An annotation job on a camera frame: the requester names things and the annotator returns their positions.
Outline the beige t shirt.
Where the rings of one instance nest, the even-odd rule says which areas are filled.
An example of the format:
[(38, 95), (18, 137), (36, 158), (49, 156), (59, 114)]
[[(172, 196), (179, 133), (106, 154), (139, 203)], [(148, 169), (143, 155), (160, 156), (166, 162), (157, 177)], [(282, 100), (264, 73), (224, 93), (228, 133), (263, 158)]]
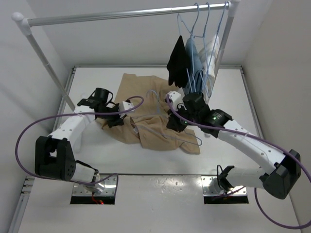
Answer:
[(169, 107), (165, 102), (166, 95), (170, 91), (178, 91), (178, 87), (168, 85), (167, 80), (157, 76), (137, 76), (135, 74), (125, 73), (122, 76), (122, 80), (115, 97), (115, 102), (120, 103), (121, 101), (132, 97), (133, 99), (131, 102), (134, 105), (137, 105), (140, 103), (138, 96), (142, 96), (144, 98), (144, 102), (135, 111), (127, 114), (123, 120), (124, 125), (112, 128), (102, 126), (103, 131), (112, 138), (125, 144), (141, 144), (143, 148), (149, 150), (170, 151), (181, 149), (187, 154), (200, 154), (199, 146), (183, 143), (182, 141), (174, 140), (167, 136), (161, 136), (142, 127), (199, 144), (200, 142), (196, 138), (185, 134), (185, 132), (195, 134), (193, 130), (186, 129), (183, 132), (178, 133), (168, 129), (166, 127), (168, 118), (164, 118), (162, 116), (132, 118), (138, 114), (144, 115), (156, 112), (156, 95), (150, 92), (148, 97), (146, 97), (146, 93), (150, 89), (159, 94), (161, 111), (164, 114), (167, 113)]

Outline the light blue plastic hanger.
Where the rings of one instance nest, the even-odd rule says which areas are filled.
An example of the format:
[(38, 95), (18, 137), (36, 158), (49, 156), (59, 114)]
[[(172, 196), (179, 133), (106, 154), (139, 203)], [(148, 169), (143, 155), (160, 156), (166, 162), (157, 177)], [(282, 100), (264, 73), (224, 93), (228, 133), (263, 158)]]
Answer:
[[(146, 97), (148, 97), (148, 94), (150, 93), (150, 92), (152, 92), (152, 93), (154, 93), (155, 95), (156, 95), (156, 112), (155, 113), (151, 113), (151, 114), (138, 114), (138, 115), (136, 115), (136, 116), (133, 116), (132, 118), (140, 118), (140, 117), (154, 117), (154, 116), (161, 116), (161, 117), (164, 117), (164, 118), (169, 118), (169, 115), (167, 114), (167, 113), (162, 113), (162, 111), (161, 111), (161, 104), (160, 104), (160, 97), (159, 97), (159, 94), (157, 93), (157, 92), (155, 92), (154, 90), (148, 90), (147, 91), (147, 93), (146, 93)], [(172, 102), (171, 102), (171, 104), (173, 105), (173, 108), (174, 108), (174, 110), (177, 110), (178, 109), (178, 104), (173, 104)], [(193, 144), (193, 145), (196, 145), (196, 146), (201, 146), (202, 145), (202, 140), (199, 138), (199, 137), (197, 137), (195, 134), (191, 134), (191, 133), (187, 133), (187, 132), (185, 132), (185, 134), (187, 134), (187, 135), (190, 135), (190, 136), (193, 136), (194, 138), (196, 138), (200, 143), (198, 144), (198, 143), (193, 143), (193, 142), (190, 142), (190, 141), (186, 141), (186, 140), (183, 140), (183, 139), (181, 139), (181, 138), (178, 138), (178, 137), (174, 137), (174, 136), (169, 136), (169, 135), (166, 135), (166, 134), (163, 134), (163, 133), (160, 133), (160, 132), (157, 132), (157, 131), (154, 131), (154, 130), (150, 130), (150, 129), (148, 129), (148, 128), (146, 128), (146, 127), (142, 127), (142, 128), (144, 128), (144, 129), (146, 129), (146, 130), (148, 130), (148, 131), (150, 131), (150, 132), (152, 132), (152, 133), (157, 133), (157, 134), (159, 134), (159, 135), (161, 135), (161, 136), (167, 136), (167, 137), (169, 137), (169, 138), (171, 138), (171, 139), (174, 139), (174, 140), (178, 140), (178, 141), (182, 141), (183, 143), (189, 143), (189, 144)]]

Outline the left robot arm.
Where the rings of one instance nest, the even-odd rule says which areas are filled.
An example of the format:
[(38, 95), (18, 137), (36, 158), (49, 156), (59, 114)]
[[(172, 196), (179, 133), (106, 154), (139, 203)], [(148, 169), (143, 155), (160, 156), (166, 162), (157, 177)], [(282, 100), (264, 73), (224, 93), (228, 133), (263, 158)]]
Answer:
[(109, 127), (123, 124), (125, 110), (133, 105), (129, 101), (113, 103), (112, 93), (96, 88), (87, 98), (81, 99), (74, 114), (48, 136), (40, 136), (35, 143), (35, 173), (38, 176), (67, 182), (92, 183), (98, 171), (75, 160), (73, 146), (80, 144), (84, 129), (95, 119), (102, 118)]

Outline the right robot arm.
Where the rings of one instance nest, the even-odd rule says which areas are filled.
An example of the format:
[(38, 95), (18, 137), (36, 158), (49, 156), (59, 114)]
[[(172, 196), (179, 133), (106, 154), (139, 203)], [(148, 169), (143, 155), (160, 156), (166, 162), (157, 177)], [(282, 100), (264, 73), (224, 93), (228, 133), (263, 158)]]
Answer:
[(182, 132), (189, 125), (197, 126), (204, 133), (226, 142), (258, 164), (257, 169), (227, 166), (213, 181), (213, 193), (227, 193), (236, 186), (260, 188), (278, 199), (285, 199), (301, 175), (297, 164), (300, 154), (284, 152), (257, 140), (231, 115), (220, 109), (210, 109), (203, 93), (182, 96), (170, 91), (165, 101), (169, 105), (168, 129)]

